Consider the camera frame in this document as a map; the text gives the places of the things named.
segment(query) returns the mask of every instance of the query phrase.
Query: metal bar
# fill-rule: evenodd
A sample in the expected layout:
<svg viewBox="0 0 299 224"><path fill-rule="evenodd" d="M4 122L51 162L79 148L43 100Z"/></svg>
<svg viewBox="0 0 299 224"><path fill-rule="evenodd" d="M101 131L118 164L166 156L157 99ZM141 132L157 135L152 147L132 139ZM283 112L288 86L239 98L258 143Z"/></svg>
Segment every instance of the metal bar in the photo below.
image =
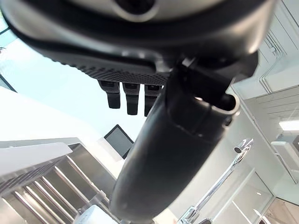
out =
<svg viewBox="0 0 299 224"><path fill-rule="evenodd" d="M34 178L37 179L41 175L45 176L49 171L52 170L53 166L55 166L56 164L57 164L57 162L52 162L52 163L45 165L41 171L39 171L37 174L34 175Z"/></svg>
<svg viewBox="0 0 299 224"><path fill-rule="evenodd" d="M34 185L55 205L69 220L74 221L74 218L47 192L39 182L34 181Z"/></svg>
<svg viewBox="0 0 299 224"><path fill-rule="evenodd" d="M80 167L75 163L75 161L71 157L69 157L68 155L66 157L71 167L74 168L74 170L92 187L92 189L94 189L99 194L104 193L102 190L98 189L98 187L88 178L88 176L86 176L86 174L80 169ZM106 203L110 203L109 198L104 197L104 200Z"/></svg>
<svg viewBox="0 0 299 224"><path fill-rule="evenodd" d="M14 179L15 179L15 178L12 178L12 179L6 181L3 185L1 185L0 193L1 193L2 191L4 191L6 188L8 188L9 185L11 184L11 182L14 181Z"/></svg>
<svg viewBox="0 0 299 224"><path fill-rule="evenodd" d="M22 180L22 179L25 178L25 177L26 177L26 174L21 174L21 175L19 175L18 177L14 178L14 181L12 181L12 182L9 184L8 188L12 188L12 187L14 187L14 186L19 182L19 180Z"/></svg>
<svg viewBox="0 0 299 224"><path fill-rule="evenodd" d="M216 191L222 186L222 184L228 179L228 177L233 173L235 167L245 158L249 150L252 148L253 139L248 138L242 140L234 150L238 153L234 161L227 168L227 170L221 175L221 177L214 183L214 185L209 189L209 191L196 203L195 206L191 206L178 220L177 224L192 224L194 223L200 215L201 209L206 205L206 203L211 199L211 197L216 193Z"/></svg>
<svg viewBox="0 0 299 224"><path fill-rule="evenodd" d="M65 224L63 221L29 186L26 186L25 190L39 202L60 224Z"/></svg>
<svg viewBox="0 0 299 224"><path fill-rule="evenodd" d="M0 35L1 34L4 34L5 32L7 32L7 31L9 31L10 30L10 28L9 27L7 27L6 29L4 29L4 30L2 30L1 32L0 32Z"/></svg>
<svg viewBox="0 0 299 224"><path fill-rule="evenodd" d="M195 205L195 209L200 211L210 198L215 194L215 192L222 186L222 184L228 179L228 177L233 173L235 167L245 158L246 154L249 152L253 145L253 139L244 139L238 146L234 147L234 150L239 154L236 156L231 165L227 170L221 175L221 177L215 182L215 184L209 189L209 191L202 197L202 199Z"/></svg>
<svg viewBox="0 0 299 224"><path fill-rule="evenodd" d="M2 189L3 186L5 186L6 183L7 183L8 181L10 181L11 179L12 179L12 178L10 178L10 179L8 179L8 180L3 179L3 181L0 183L0 189Z"/></svg>
<svg viewBox="0 0 299 224"><path fill-rule="evenodd" d="M48 169L50 169L53 166L53 163L49 163L49 164L45 164L44 166L40 167L40 169L38 169L38 172L34 173L33 177L36 177L38 175L43 175L44 172Z"/></svg>
<svg viewBox="0 0 299 224"><path fill-rule="evenodd" d="M42 182L75 214L78 214L78 211L72 206L72 204L63 197L59 191L44 177L41 178Z"/></svg>
<svg viewBox="0 0 299 224"><path fill-rule="evenodd" d="M55 166L54 171L83 201L89 203L87 197L66 177L66 175L58 167Z"/></svg>
<svg viewBox="0 0 299 224"><path fill-rule="evenodd" d="M23 198L22 195L20 195L17 191L13 192L13 195L23 204L25 207L27 207L42 223L44 224L50 224L44 217L42 217L41 214L39 214L35 208L31 206L29 202L26 201L25 198Z"/></svg>
<svg viewBox="0 0 299 224"><path fill-rule="evenodd" d="M38 167L38 168L30 171L28 173L28 176L25 178L25 181L30 180L31 178L35 177L36 174L38 174L42 169L43 169L43 167Z"/></svg>

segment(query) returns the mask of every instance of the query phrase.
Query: perforated grille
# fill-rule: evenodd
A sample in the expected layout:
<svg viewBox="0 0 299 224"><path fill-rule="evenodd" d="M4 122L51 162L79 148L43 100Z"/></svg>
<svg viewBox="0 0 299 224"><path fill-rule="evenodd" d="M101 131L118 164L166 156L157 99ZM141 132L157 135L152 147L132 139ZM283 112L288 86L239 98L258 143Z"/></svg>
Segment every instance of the perforated grille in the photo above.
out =
<svg viewBox="0 0 299 224"><path fill-rule="evenodd" d="M142 74L133 73L123 70L106 69L106 68L95 68L86 66L75 66L82 72L88 74L90 77L97 80L106 80L113 82L123 83L135 83L135 84L152 84L152 85L164 85L168 79L167 76L161 74Z"/></svg>

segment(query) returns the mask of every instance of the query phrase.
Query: light fixture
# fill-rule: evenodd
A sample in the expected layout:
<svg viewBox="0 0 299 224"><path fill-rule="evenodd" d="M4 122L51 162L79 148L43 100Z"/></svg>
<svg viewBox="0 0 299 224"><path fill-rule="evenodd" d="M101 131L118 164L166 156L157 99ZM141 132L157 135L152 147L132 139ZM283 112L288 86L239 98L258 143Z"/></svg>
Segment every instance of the light fixture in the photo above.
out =
<svg viewBox="0 0 299 224"><path fill-rule="evenodd" d="M280 121L279 125L284 131L299 131L299 120Z"/></svg>

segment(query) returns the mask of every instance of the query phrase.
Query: ceiling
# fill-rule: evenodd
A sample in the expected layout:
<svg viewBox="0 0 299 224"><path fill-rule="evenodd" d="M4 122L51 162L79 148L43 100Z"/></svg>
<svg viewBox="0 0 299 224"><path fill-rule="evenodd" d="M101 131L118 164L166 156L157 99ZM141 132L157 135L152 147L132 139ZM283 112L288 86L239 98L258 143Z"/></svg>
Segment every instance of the ceiling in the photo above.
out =
<svg viewBox="0 0 299 224"><path fill-rule="evenodd" d="M244 101L267 139L274 141L283 131L280 121L299 119L299 86Z"/></svg>
<svg viewBox="0 0 299 224"><path fill-rule="evenodd" d="M281 82L280 72L298 65L299 1L278 0L269 33L259 49L258 68L252 78L235 87L243 99L249 99L295 86L299 84L296 76L299 68L284 74L286 83Z"/></svg>

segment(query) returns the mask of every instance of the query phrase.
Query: chrome faucet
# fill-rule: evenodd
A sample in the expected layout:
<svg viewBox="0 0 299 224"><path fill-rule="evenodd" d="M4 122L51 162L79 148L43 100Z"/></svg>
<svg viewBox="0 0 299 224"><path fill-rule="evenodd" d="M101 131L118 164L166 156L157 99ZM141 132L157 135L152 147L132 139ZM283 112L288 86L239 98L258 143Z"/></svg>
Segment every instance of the chrome faucet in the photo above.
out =
<svg viewBox="0 0 299 224"><path fill-rule="evenodd" d="M195 206L191 206L178 220L177 224L193 224L199 217L201 209L206 205L214 193L221 187L221 185L228 179L228 177L235 170L237 164L239 164L248 151L253 145L253 139L244 139L240 142L234 150L238 153L235 160L231 163L228 169L222 174L222 176L216 181L216 183L211 187L211 189L200 199ZM210 219L205 219L201 223L212 223Z"/></svg>

